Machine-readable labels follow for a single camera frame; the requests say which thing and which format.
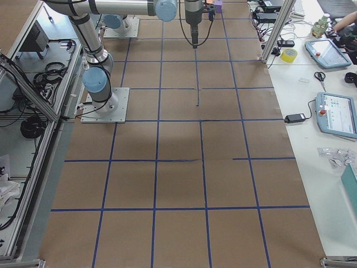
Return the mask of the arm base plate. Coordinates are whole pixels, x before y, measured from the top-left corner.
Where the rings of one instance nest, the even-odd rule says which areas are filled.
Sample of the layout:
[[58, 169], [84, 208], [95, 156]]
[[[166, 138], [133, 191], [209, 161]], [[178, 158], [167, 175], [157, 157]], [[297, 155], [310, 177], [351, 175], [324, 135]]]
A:
[[103, 20], [105, 24], [104, 38], [105, 39], [128, 39], [137, 38], [139, 29], [139, 18], [126, 17], [122, 19], [120, 16], [105, 16]]
[[84, 107], [82, 123], [124, 123], [126, 121], [129, 88], [112, 88], [112, 96], [105, 104], [94, 102]]

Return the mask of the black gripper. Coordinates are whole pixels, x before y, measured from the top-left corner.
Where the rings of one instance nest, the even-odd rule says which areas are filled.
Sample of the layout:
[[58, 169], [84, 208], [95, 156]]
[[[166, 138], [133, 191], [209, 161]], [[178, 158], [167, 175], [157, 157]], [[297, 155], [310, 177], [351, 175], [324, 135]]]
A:
[[214, 20], [216, 14], [216, 7], [213, 3], [208, 1], [203, 1], [203, 11], [202, 13], [206, 13], [208, 15], [209, 20]]
[[198, 24], [202, 21], [202, 0], [184, 0], [185, 20], [191, 26], [192, 48], [197, 49], [199, 44]]

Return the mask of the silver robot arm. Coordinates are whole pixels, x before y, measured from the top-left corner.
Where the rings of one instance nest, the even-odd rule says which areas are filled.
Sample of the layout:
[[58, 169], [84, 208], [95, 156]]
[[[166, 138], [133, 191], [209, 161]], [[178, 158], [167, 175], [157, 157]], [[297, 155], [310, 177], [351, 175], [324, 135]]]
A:
[[89, 71], [85, 76], [100, 89], [83, 80], [92, 99], [92, 106], [99, 112], [111, 112], [118, 106], [118, 98], [112, 93], [110, 73], [113, 60], [99, 37], [91, 14], [94, 15], [148, 15], [169, 22], [180, 8], [178, 1], [45, 1], [54, 11], [68, 16], [72, 27], [83, 46]]

